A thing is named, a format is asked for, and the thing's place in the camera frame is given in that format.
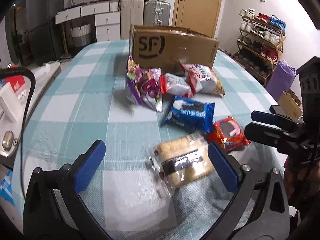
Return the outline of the person's right hand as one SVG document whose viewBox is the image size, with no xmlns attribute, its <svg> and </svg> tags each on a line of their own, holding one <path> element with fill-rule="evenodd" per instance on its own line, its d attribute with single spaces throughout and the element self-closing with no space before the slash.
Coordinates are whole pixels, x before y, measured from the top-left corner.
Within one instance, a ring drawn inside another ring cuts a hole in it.
<svg viewBox="0 0 320 240">
<path fill-rule="evenodd" d="M 299 210 L 313 203 L 314 196 L 319 194 L 319 161 L 297 171 L 293 169 L 288 156 L 284 168 L 284 186 L 289 206 Z"/>
</svg>

